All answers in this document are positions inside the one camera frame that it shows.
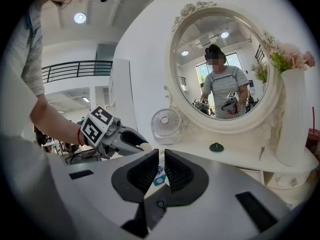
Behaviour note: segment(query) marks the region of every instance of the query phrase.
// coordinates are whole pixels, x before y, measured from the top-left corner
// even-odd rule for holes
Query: black slot
[[[69,176],[71,178],[71,180],[76,180],[88,175],[94,174],[91,170],[82,170],[82,171],[77,171],[77,172],[73,172],[73,173],[69,173]]]
[[[278,222],[276,218],[266,210],[266,208],[258,201],[258,199],[255,198],[251,192],[236,194],[235,197],[238,199],[261,233],[271,228]]]

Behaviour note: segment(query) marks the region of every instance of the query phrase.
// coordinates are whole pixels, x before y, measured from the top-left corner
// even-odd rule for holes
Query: vase
[[[289,69],[281,77],[285,86],[285,110],[275,156],[284,165],[295,166],[304,154],[309,131],[305,72]]]

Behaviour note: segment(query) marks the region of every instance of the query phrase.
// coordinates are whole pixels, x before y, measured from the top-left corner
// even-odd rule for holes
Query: white desk fan
[[[183,137],[183,120],[173,109],[164,108],[156,112],[150,126],[154,139],[160,144],[175,144]]]

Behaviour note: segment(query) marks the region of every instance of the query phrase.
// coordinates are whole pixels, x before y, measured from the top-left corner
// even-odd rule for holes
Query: hand
[[[239,113],[239,111],[240,111],[240,104],[239,104],[239,102],[237,102],[233,105],[232,110],[228,110],[228,114],[235,115],[235,114]]]

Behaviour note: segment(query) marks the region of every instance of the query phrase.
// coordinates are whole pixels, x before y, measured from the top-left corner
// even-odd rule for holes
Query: chair
[[[78,154],[75,154],[75,152],[79,149],[79,145],[71,145],[70,143],[64,143],[64,150],[69,152],[69,156],[64,160],[67,163],[67,160],[70,159],[70,165],[72,164],[72,160],[75,157],[81,157]]]

